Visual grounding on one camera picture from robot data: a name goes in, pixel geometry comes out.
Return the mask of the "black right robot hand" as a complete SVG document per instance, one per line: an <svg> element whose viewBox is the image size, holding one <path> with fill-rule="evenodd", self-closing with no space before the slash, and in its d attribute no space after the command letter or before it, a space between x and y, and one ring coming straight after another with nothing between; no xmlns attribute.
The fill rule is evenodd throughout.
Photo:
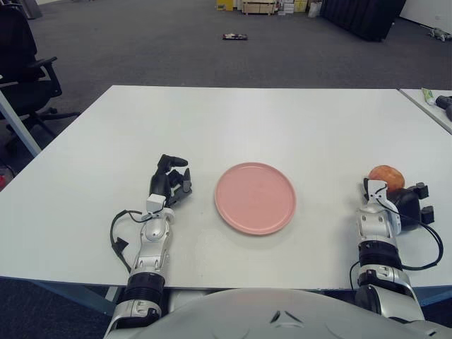
<svg viewBox="0 0 452 339"><path fill-rule="evenodd" d="M388 192L388 183L382 180L364 178L363 185L367 202L387 211L396 234L434 222L434 207L420 206L420 201L429 197L428 186L423 182L392 192Z"/></svg>

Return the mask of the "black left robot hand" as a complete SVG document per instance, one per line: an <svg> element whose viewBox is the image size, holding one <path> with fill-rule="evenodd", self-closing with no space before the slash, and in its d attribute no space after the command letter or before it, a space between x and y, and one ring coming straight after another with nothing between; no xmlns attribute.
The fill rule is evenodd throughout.
<svg viewBox="0 0 452 339"><path fill-rule="evenodd" d="M163 154L157 170L150 181L149 195L165 198L164 207L169 208L192 193L191 174L188 161L180 157Z"/></svg>

